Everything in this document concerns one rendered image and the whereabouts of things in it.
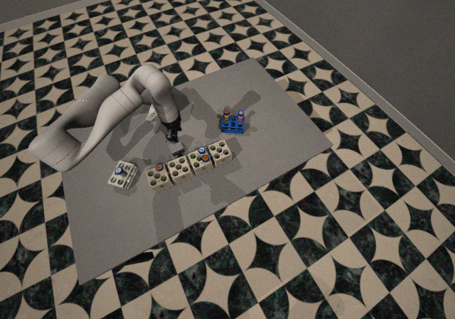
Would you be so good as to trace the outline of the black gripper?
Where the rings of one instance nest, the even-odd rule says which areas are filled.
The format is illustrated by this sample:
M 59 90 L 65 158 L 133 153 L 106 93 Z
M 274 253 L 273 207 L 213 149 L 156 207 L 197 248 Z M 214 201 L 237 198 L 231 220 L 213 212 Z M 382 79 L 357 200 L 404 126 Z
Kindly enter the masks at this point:
M 167 127 L 168 135 L 166 135 L 166 138 L 169 141 L 174 141 L 176 143 L 179 142 L 178 137 L 177 137 L 177 133 L 178 133 L 178 131 L 182 131 L 180 121 L 181 121 L 181 115 L 180 115 L 179 110 L 178 110 L 178 118 L 175 121 L 170 122 L 170 123 L 164 123 L 164 122 L 161 121 L 161 123 L 165 127 Z

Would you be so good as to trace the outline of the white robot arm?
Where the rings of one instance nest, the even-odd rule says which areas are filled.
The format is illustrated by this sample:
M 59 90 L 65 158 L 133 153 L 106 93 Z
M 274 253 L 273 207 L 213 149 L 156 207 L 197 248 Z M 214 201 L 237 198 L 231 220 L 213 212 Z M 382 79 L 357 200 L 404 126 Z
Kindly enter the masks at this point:
M 175 121 L 178 110 L 171 96 L 170 80 L 151 64 L 138 67 L 121 85 L 113 76 L 100 75 L 90 89 L 32 140 L 28 151 L 57 171 L 67 172 L 142 104 L 151 105 L 146 117 L 149 123 L 158 118 L 164 123 Z M 91 126 L 92 132 L 83 142 L 66 131 Z

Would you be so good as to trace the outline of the blue sample tube rack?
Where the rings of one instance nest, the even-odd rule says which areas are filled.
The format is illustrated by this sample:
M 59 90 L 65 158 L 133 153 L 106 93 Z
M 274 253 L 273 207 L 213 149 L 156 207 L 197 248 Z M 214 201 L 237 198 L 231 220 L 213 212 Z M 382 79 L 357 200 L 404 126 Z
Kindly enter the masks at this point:
M 235 117 L 236 119 L 231 119 L 232 117 Z M 232 120 L 235 120 L 235 121 L 232 121 Z M 225 123 L 225 122 L 228 122 L 228 123 Z M 239 124 L 239 123 L 241 123 L 241 124 Z M 224 115 L 223 115 L 222 132 L 243 134 L 244 123 L 245 123 L 245 117 L 243 117 L 242 121 L 238 121 L 238 116 L 229 115 L 229 119 L 225 120 Z

